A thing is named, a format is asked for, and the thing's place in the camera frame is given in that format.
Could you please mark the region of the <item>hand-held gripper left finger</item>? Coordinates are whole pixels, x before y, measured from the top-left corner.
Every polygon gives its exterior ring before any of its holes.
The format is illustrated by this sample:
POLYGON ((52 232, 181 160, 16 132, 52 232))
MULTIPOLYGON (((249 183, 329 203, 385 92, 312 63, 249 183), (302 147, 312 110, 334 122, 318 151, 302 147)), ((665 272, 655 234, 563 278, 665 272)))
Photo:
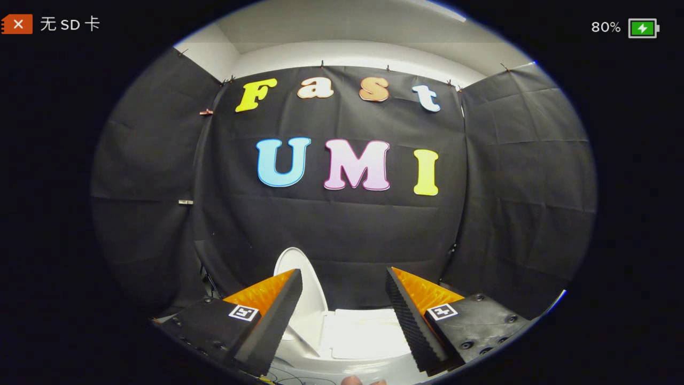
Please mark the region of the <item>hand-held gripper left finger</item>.
POLYGON ((303 282, 294 268, 224 299, 205 297, 156 328, 195 356, 234 375, 266 375, 303 282))

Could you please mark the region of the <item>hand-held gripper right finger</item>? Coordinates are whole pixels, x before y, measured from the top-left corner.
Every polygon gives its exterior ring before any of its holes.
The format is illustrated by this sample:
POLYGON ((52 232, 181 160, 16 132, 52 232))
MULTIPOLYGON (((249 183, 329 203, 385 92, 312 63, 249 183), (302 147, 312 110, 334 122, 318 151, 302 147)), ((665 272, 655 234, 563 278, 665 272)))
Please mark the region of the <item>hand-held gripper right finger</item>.
POLYGON ((462 296, 394 266, 386 272, 401 331, 418 370, 427 375, 469 365, 533 324, 488 295, 462 296))

